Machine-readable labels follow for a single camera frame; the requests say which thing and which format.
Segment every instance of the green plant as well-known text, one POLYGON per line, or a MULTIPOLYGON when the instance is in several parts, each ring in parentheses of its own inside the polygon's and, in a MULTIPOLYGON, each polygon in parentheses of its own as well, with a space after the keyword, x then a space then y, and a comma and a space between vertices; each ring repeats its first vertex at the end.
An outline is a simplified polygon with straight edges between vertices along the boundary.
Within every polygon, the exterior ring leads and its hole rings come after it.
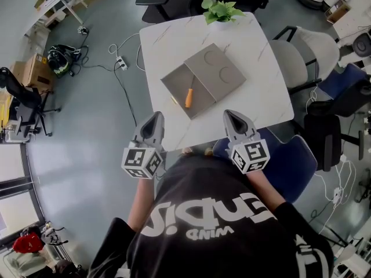
POLYGON ((239 10, 235 9, 233 6, 236 2, 226 2, 223 1, 212 1, 203 0, 202 8, 208 9, 203 15, 205 16, 207 24, 211 24, 214 21, 235 21, 232 16, 245 16, 245 14, 239 10))

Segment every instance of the potted plant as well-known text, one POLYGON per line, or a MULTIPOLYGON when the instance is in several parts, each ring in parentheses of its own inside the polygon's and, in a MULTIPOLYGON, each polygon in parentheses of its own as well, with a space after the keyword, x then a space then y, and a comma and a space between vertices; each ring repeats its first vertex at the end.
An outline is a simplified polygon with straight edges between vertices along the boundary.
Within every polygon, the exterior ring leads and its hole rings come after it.
POLYGON ((224 3, 223 1, 203 0, 201 6, 208 10, 203 14, 206 23, 208 25, 213 23, 212 26, 217 30, 227 28, 231 23, 236 21, 233 16, 245 16, 241 10, 233 7, 235 4, 236 2, 224 3))

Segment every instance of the screwdriver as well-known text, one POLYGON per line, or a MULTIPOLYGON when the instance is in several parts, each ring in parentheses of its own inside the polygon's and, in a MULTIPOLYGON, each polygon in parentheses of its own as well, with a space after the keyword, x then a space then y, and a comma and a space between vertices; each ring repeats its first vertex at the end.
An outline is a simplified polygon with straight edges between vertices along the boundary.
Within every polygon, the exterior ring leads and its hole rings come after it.
POLYGON ((192 105, 192 95, 193 95, 193 81, 195 80, 196 75, 193 75, 192 82, 191 82, 191 87, 188 89, 188 95, 187 98, 185 98, 185 107, 190 108, 192 105))

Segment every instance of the red bag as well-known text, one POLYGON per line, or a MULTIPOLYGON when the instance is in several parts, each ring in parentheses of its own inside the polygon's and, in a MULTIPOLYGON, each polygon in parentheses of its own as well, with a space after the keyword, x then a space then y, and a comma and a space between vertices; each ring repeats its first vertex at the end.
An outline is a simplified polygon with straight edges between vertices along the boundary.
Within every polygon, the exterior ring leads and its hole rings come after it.
POLYGON ((17 253, 36 253, 44 247, 41 239, 35 232, 19 237, 13 244, 13 249, 17 253))

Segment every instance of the gray floor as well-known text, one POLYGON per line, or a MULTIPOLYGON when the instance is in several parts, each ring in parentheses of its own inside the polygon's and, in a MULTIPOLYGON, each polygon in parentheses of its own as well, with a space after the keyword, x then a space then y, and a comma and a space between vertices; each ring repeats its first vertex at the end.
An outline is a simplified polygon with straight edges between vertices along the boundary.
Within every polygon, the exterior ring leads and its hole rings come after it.
MULTIPOLYGON (((141 21, 145 7, 136 6, 135 0, 96 0, 89 8, 78 11, 90 28, 86 44, 90 60, 87 65, 102 64, 110 68, 115 57, 108 54, 112 43, 120 44, 147 24, 141 21)), ((314 31, 333 34, 323 13, 301 6, 296 0, 272 0, 265 10, 256 16, 268 39, 287 25, 300 25, 314 31)), ((77 34, 79 24, 73 17, 66 18, 50 34, 48 46, 67 44, 80 46, 83 37, 77 34)), ((137 120, 152 112, 146 76, 135 66, 138 36, 130 39, 119 54, 129 64, 125 72, 117 74, 125 85, 137 120)), ((75 77, 65 76, 56 81, 53 104, 62 111, 47 118, 47 127, 53 137, 38 135, 28 145, 30 165, 34 175, 39 200, 46 218, 55 226, 65 226, 65 237, 71 240, 67 249, 75 261, 88 265, 94 257, 113 217, 127 219, 136 190, 136 181, 121 169, 124 147, 128 145, 134 130, 133 119, 124 92, 112 72, 101 68, 81 69, 75 77)), ((309 92, 294 99, 295 107, 303 108, 309 92)), ((296 111, 300 120, 304 111, 296 111)), ((341 119, 343 132, 347 132, 351 118, 341 119)), ((357 115, 351 134, 361 129, 361 117, 357 115)), ((287 140, 292 130, 287 125, 273 127, 274 132, 287 140)), ((362 225, 369 216, 368 202, 355 204, 359 193, 358 181, 362 170, 369 165, 370 155, 357 160, 357 147, 346 144, 345 154, 357 167, 357 180, 351 199, 337 208, 328 225, 347 237, 362 225)), ((169 153, 167 166, 176 160, 176 153, 169 153)), ((339 185, 335 170, 323 175, 328 197, 339 185)), ((348 174, 342 178, 345 185, 348 174)), ((327 203, 323 182, 314 177, 299 200, 297 209, 310 219, 313 209, 320 211, 327 203)), ((320 230, 330 216, 329 205, 313 227, 320 230)))

